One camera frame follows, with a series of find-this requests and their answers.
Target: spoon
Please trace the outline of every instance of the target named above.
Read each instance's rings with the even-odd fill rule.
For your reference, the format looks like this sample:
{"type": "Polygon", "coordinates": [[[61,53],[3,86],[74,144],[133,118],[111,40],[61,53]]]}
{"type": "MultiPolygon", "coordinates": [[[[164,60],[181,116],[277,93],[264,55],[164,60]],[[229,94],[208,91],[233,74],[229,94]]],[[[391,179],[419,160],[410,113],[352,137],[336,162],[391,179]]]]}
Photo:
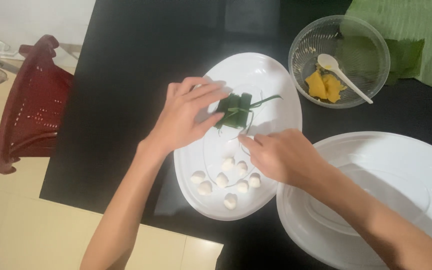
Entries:
{"type": "Polygon", "coordinates": [[[339,78],[341,78],[341,80],[343,80],[343,82],[353,89],[356,94],[362,97],[369,104],[373,103],[373,101],[367,95],[364,95],[364,93],[356,85],[354,85],[354,83],[352,83],[348,77],[346,77],[343,71],[339,69],[338,61],[336,61],[334,57],[329,54],[322,53],[318,56],[318,64],[324,69],[334,72],[339,78]]]}

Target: clear plastic bowl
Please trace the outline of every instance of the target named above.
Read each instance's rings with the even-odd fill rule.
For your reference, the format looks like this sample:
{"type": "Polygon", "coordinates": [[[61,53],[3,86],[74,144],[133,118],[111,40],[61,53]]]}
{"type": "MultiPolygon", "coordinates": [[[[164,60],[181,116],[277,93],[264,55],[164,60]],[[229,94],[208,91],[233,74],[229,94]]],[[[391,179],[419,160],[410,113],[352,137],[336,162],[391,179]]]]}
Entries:
{"type": "Polygon", "coordinates": [[[342,72],[369,98],[374,97],[386,82],[390,68],[389,50],[374,27],[351,16],[321,18],[301,30],[288,57],[289,73],[296,88],[318,105],[343,109],[365,102],[349,87],[339,93],[341,99],[335,103],[308,94],[305,79],[316,70],[317,57],[322,53],[336,58],[342,72]]]}

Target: black countertop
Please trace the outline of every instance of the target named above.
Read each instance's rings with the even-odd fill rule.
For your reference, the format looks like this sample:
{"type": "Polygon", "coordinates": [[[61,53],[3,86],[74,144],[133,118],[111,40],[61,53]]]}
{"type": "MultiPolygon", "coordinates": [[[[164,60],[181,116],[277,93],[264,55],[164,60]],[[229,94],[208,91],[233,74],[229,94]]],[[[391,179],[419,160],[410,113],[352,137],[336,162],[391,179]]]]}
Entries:
{"type": "MultiPolygon", "coordinates": [[[[40,198],[103,213],[166,97],[167,85],[202,76],[241,52],[286,68],[296,35],[318,18],[345,14],[335,0],[97,0],[40,198]]],[[[374,104],[318,106],[299,95],[303,133],[315,143],[353,131],[384,131],[432,145],[432,88],[385,86],[374,104]]],[[[218,221],[195,211],[177,184],[173,157],[160,170],[142,223],[225,245],[220,269],[331,269],[287,236],[276,198],[249,217],[218,221]]]]}

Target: white plate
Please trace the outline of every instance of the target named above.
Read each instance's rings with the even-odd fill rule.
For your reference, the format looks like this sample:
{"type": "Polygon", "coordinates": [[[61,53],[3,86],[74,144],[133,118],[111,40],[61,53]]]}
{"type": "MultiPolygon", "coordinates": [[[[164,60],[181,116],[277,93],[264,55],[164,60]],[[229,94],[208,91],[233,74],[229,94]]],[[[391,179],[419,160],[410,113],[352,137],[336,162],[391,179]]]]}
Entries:
{"type": "MultiPolygon", "coordinates": [[[[315,145],[321,156],[432,237],[432,146],[385,132],[353,132],[315,145]]],[[[386,269],[343,218],[299,188],[279,184],[279,218],[293,241],[339,269],[386,269]]]]}
{"type": "MultiPolygon", "coordinates": [[[[303,122],[298,92],[288,71],[276,60],[258,53],[236,54],[215,65],[205,77],[224,82],[226,90],[238,95],[243,92],[252,94],[251,103],[276,94],[282,96],[283,99],[273,99],[254,109],[255,117],[249,135],[279,132],[287,128],[301,130],[303,122]]],[[[217,104],[211,104],[208,109],[203,110],[202,118],[197,121],[207,117],[208,112],[214,111],[217,104]]],[[[237,139],[228,142],[235,138],[238,132],[223,126],[219,134],[213,127],[201,140],[174,151],[177,182],[184,197],[195,210],[209,218],[222,221],[244,218],[260,209],[276,194],[278,183],[265,177],[251,164],[250,157],[243,152],[237,139]],[[219,188],[214,180],[221,172],[223,158],[227,156],[234,156],[236,163],[246,162],[248,173],[240,177],[236,169],[225,172],[230,186],[219,188]],[[205,180],[211,181],[213,186],[211,195],[198,194],[198,185],[190,181],[195,171],[206,173],[205,180]],[[252,173],[261,175],[261,187],[250,187],[248,193],[238,193],[233,185],[240,178],[248,180],[252,173]],[[223,204],[228,193],[237,195],[237,206],[234,210],[228,210],[223,204]]]]}

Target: red plastic chair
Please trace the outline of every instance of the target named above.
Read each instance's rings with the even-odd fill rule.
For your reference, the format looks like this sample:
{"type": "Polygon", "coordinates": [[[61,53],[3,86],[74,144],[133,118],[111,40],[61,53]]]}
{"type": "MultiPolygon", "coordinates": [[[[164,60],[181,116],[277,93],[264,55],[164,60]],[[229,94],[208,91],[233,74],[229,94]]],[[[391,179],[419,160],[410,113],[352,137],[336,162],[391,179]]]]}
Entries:
{"type": "Polygon", "coordinates": [[[56,66],[59,42],[45,35],[21,45],[26,59],[11,87],[0,123],[0,174],[16,171],[20,157],[49,157],[56,143],[73,75],[56,66]]]}

